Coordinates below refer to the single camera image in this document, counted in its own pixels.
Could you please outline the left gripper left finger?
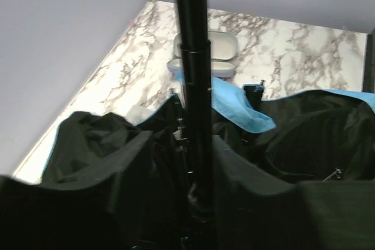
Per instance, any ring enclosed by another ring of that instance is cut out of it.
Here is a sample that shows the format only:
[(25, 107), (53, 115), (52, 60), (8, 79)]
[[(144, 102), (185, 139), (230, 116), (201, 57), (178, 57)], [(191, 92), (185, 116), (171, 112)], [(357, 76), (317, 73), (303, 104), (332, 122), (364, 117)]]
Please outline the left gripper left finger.
[(65, 183), (1, 177), (2, 249), (128, 249), (141, 237), (152, 133)]

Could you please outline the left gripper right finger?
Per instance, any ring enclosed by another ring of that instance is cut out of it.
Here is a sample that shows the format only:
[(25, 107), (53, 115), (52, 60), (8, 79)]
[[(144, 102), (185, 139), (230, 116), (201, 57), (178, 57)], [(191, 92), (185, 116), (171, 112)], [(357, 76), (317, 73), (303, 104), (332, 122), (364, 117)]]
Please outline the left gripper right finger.
[(284, 182), (213, 138), (219, 249), (373, 249), (373, 181)]

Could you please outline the blue folding umbrella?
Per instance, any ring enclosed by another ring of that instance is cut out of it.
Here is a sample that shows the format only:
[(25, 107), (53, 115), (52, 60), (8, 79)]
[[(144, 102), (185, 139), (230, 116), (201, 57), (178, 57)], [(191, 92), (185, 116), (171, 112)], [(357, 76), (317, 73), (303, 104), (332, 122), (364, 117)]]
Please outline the blue folding umbrella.
[(43, 183), (79, 171), (152, 133), (152, 168), (138, 242), (128, 249), (219, 249), (213, 138), (290, 184), (374, 182), (374, 94), (308, 90), (263, 100), (263, 83), (236, 87), (211, 75), (207, 0), (177, 0), (183, 69), (176, 94), (139, 125), (75, 112), (59, 126)]

